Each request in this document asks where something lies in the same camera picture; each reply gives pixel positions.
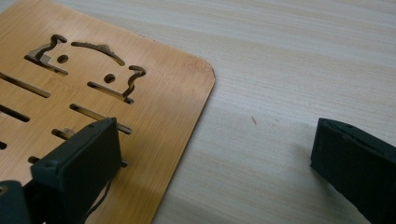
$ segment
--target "curved cutout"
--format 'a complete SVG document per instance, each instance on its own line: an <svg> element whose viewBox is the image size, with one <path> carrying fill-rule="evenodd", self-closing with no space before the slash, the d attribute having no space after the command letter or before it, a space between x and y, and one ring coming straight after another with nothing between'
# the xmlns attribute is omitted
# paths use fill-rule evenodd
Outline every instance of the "curved cutout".
<svg viewBox="0 0 396 224"><path fill-rule="evenodd" d="M117 56L117 54L112 52L108 45L94 45L94 44L90 44L90 43L72 42L72 46L97 50L99 52L104 53L108 57L112 58L119 65L121 65L121 66L125 65L125 61L123 59L121 59L119 56Z"/></svg>
<svg viewBox="0 0 396 224"><path fill-rule="evenodd" d="M146 69L137 66L137 65L130 65L129 70L133 70L134 74L128 79L128 89L122 94L124 98L124 102L127 97L134 91L134 81L137 80L139 77L143 77L147 72Z"/></svg>
<svg viewBox="0 0 396 224"><path fill-rule="evenodd" d="M59 56L56 61L58 63L67 63L67 61L69 61L69 56L63 54L63 55Z"/></svg>
<svg viewBox="0 0 396 224"><path fill-rule="evenodd" d="M50 56L45 55L44 53L50 50L55 49L55 47L58 44L62 44L62 43L66 43L67 39L64 38L61 35L53 35L50 38L50 43L47 45L44 45L38 49L34 49L32 51L30 51L25 57L24 59L26 59L27 61L31 62L31 63L35 63L41 67L47 68L50 71L56 72L56 73L61 73L64 75L67 75L68 72L64 71L62 68L56 67L52 64L50 64Z"/></svg>

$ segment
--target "black plastic part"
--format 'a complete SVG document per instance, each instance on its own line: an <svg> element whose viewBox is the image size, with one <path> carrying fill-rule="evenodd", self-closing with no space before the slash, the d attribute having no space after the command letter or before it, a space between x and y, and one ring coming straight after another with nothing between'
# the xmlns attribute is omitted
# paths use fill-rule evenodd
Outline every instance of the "black plastic part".
<svg viewBox="0 0 396 224"><path fill-rule="evenodd" d="M352 125L319 119L311 161L370 222L396 223L396 147Z"/></svg>
<svg viewBox="0 0 396 224"><path fill-rule="evenodd" d="M121 167L115 119L96 121L32 167L44 194L47 223L79 223Z"/></svg>
<svg viewBox="0 0 396 224"><path fill-rule="evenodd" d="M31 180L23 186L23 193L26 205L29 209L30 219L33 224L42 224L47 220L50 210L47 209L45 202L47 192L43 192L42 186Z"/></svg>
<svg viewBox="0 0 396 224"><path fill-rule="evenodd" d="M0 206L0 223L32 223L20 182L12 180L0 182Z"/></svg>

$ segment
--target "small hole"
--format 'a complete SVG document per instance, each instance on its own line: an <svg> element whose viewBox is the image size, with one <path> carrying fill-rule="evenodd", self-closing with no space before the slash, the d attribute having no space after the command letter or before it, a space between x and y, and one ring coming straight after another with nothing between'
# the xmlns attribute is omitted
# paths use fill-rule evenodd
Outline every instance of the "small hole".
<svg viewBox="0 0 396 224"><path fill-rule="evenodd" d="M40 90L37 87L31 86L31 85L29 85L29 84L27 84L25 82L22 82L22 81L14 78L14 77L9 77L6 74L3 74L1 72L0 72L0 79L3 79L6 82L9 82L9 83L11 83L11 84L13 84L13 85L15 85L17 87L23 88L23 89L25 89L27 91L35 93L35 94L37 94L39 96L42 96L44 98L49 98L50 97L50 93L49 92Z"/></svg>
<svg viewBox="0 0 396 224"><path fill-rule="evenodd" d="M104 78L105 83L112 83L115 80L116 80L116 77L113 74L108 74Z"/></svg>
<svg viewBox="0 0 396 224"><path fill-rule="evenodd" d="M67 61L69 61L69 57L67 55L61 55L58 58L58 63L67 63Z"/></svg>
<svg viewBox="0 0 396 224"><path fill-rule="evenodd" d="M52 135L55 135L55 136L57 136L59 138L62 138L63 140L67 140L67 139L69 139L71 137L71 135L69 135L67 133L64 133L64 132L62 132L62 131L60 131L58 129L54 129L50 133L52 133Z"/></svg>
<svg viewBox="0 0 396 224"><path fill-rule="evenodd" d="M4 142L0 142L0 150L6 149L7 144Z"/></svg>
<svg viewBox="0 0 396 224"><path fill-rule="evenodd" d="M121 160L121 167L122 167L122 168L126 168L127 166L128 166L128 161L122 159L122 160Z"/></svg>

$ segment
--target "cutout hole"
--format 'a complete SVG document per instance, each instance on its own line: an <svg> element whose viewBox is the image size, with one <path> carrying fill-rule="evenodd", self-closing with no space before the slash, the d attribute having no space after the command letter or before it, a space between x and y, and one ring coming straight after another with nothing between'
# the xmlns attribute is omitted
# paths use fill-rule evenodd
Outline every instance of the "cutout hole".
<svg viewBox="0 0 396 224"><path fill-rule="evenodd" d="M36 162L38 162L40 159L34 156L31 156L27 159L27 161L31 164L35 164Z"/></svg>
<svg viewBox="0 0 396 224"><path fill-rule="evenodd" d="M126 168L128 166L128 161L122 159L121 160L121 168Z"/></svg>
<svg viewBox="0 0 396 224"><path fill-rule="evenodd" d="M45 54L47 51L51 51L55 49L58 44L66 43L66 42L67 39L64 38L63 36L53 35L50 38L49 44L46 44L38 49L34 49L30 51L27 55L24 56L24 59L40 67L46 68L54 73L60 73L62 75L67 76L68 72L64 71L62 68L50 64L51 57ZM57 59L58 63L65 63L67 62L67 60L68 60L67 56L65 57L61 56Z"/></svg>
<svg viewBox="0 0 396 224"><path fill-rule="evenodd" d="M59 56L58 60L57 60L58 63L67 63L67 61L69 61L69 56L67 56L65 54Z"/></svg>
<svg viewBox="0 0 396 224"><path fill-rule="evenodd" d="M72 42L72 46L73 47L82 47L82 48L86 48L86 49L97 50L99 52L104 53L108 57L112 58L120 66L124 66L125 65L125 61L123 61L119 56L117 56L114 52L112 52L108 45L94 45L94 44L90 44L90 43Z"/></svg>
<svg viewBox="0 0 396 224"><path fill-rule="evenodd" d="M115 80L116 80L116 77L113 74L108 74L104 78L105 83L112 83Z"/></svg>
<svg viewBox="0 0 396 224"><path fill-rule="evenodd" d="M7 148L7 144L4 142L0 142L0 150L4 150Z"/></svg>

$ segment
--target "black wire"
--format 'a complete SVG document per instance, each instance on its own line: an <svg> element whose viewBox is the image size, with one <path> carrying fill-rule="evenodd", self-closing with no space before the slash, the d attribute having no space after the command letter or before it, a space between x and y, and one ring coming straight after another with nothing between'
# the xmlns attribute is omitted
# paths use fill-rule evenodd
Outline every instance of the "black wire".
<svg viewBox="0 0 396 224"><path fill-rule="evenodd" d="M106 185L106 190L105 190L105 194L103 195L103 197L99 200L99 202L96 204L96 205L94 205L88 212L87 212L87 214L85 214L85 217L81 220L81 224L84 224L85 223L85 221L88 219L88 217L100 206L100 204L105 200L105 198L106 198L106 196L107 196L107 194L108 194L108 191L110 190L110 187L111 187L111 181L112 180L109 180L108 182L107 182L107 185Z"/></svg>

